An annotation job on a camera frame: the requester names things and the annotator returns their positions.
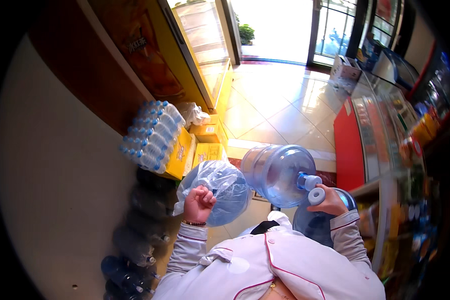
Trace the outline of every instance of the white wall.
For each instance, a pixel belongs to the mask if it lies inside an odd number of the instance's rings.
[[[24,37],[0,96],[0,207],[47,299],[102,299],[100,262],[113,252],[112,231],[135,183],[120,141]]]
[[[408,44],[404,58],[415,67],[419,74],[422,72],[423,66],[429,58],[433,40],[432,32],[417,12],[412,37],[410,38],[410,43]]]

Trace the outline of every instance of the pink trim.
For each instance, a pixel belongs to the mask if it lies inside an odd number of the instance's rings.
[[[199,238],[194,238],[194,237],[188,237],[188,236],[180,234],[180,233],[178,235],[183,237],[183,238],[187,238],[187,239],[191,239],[191,240],[202,241],[202,242],[206,242],[207,241],[206,239],[199,239]]]
[[[275,280],[275,277],[272,278],[272,279],[270,279],[270,280],[268,280],[268,281],[262,282],[262,283],[257,283],[257,284],[255,284],[255,285],[247,286],[247,287],[241,289],[240,291],[238,291],[238,293],[235,295],[235,297],[233,297],[233,300],[236,300],[237,297],[240,295],[240,293],[243,292],[243,291],[245,291],[245,290],[248,290],[248,289],[251,289],[251,288],[254,288],[254,287],[257,287],[257,286],[261,286],[261,285],[263,285],[263,284],[265,284],[265,283],[267,283],[267,282],[271,282],[271,281],[274,281],[274,280]]]
[[[350,225],[350,224],[352,224],[353,222],[356,222],[356,221],[358,221],[358,220],[360,220],[360,218],[354,219],[352,222],[347,223],[347,224],[345,224],[345,225],[342,225],[342,226],[340,226],[340,227],[336,227],[336,228],[334,228],[334,229],[330,229],[330,231],[334,231],[334,230],[340,229],[340,228],[342,228],[342,227],[348,226],[348,225]]]
[[[232,249],[228,249],[228,248],[224,248],[224,247],[217,247],[217,248],[214,248],[214,249],[225,249],[225,250],[229,250],[229,251],[233,252]]]
[[[282,272],[285,272],[285,273],[288,273],[288,274],[291,274],[291,275],[295,275],[295,276],[297,276],[298,278],[301,278],[301,279],[303,279],[303,280],[305,280],[305,281],[307,281],[307,282],[309,282],[309,283],[312,283],[312,284],[318,286],[318,288],[320,289],[320,292],[321,292],[321,296],[323,297],[323,300],[325,300],[324,291],[322,290],[322,288],[320,287],[320,285],[318,285],[318,284],[316,284],[315,282],[312,282],[312,281],[310,281],[310,280],[307,280],[307,279],[305,279],[305,278],[303,278],[303,277],[301,277],[301,276],[298,276],[297,274],[288,272],[288,271],[286,271],[286,270],[284,270],[284,269],[280,269],[279,267],[274,266],[274,264],[272,263],[272,259],[270,258],[270,249],[268,249],[268,244],[267,244],[267,233],[265,232],[264,235],[265,235],[265,246],[267,246],[268,261],[270,262],[270,266],[272,266],[272,267],[274,267],[275,269],[280,270],[280,271],[282,271]]]

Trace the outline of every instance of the person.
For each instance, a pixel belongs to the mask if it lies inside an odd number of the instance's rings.
[[[207,253],[205,221],[216,198],[204,186],[192,189],[153,299],[385,299],[359,234],[357,210],[348,211],[334,189],[317,187],[325,200],[308,210],[336,216],[330,220],[334,249],[294,231],[284,213],[272,210],[249,234]]]

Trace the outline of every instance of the white jacket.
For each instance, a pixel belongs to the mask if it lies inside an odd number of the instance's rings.
[[[268,219],[280,226],[225,240],[208,253],[208,229],[182,223],[153,299],[259,299],[275,277],[297,299],[385,299],[357,210],[330,220],[334,249],[292,230],[284,213],[271,212]]]

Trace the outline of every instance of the advertisement poster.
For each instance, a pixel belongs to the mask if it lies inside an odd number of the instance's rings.
[[[157,42],[150,0],[89,0],[103,27],[156,100],[177,100],[185,90]]]
[[[385,21],[392,22],[392,0],[377,0],[377,15]]]

